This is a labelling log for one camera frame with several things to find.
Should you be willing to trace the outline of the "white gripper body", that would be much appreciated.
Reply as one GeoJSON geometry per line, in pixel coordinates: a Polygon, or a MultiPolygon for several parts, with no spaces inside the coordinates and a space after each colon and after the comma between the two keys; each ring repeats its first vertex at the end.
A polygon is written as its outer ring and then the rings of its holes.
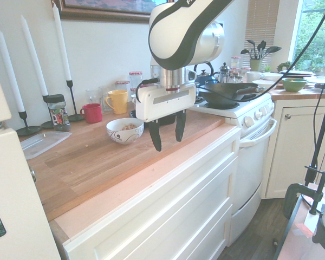
{"type": "Polygon", "coordinates": [[[152,85],[138,90],[139,101],[135,102],[136,117],[150,122],[182,111],[194,105],[196,86],[194,83],[182,84],[180,92],[167,94],[164,87],[152,85]]]}

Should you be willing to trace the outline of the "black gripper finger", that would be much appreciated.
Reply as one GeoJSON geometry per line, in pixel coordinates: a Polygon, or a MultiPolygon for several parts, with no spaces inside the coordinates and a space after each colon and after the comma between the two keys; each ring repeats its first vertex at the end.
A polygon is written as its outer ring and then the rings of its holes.
{"type": "Polygon", "coordinates": [[[155,149],[160,152],[162,149],[161,138],[159,133],[160,122],[158,119],[153,120],[148,123],[149,134],[155,149]]]}
{"type": "Polygon", "coordinates": [[[176,141],[181,142],[184,134],[186,122],[186,110],[181,110],[176,113],[176,128],[175,128],[175,137],[176,141]]]}

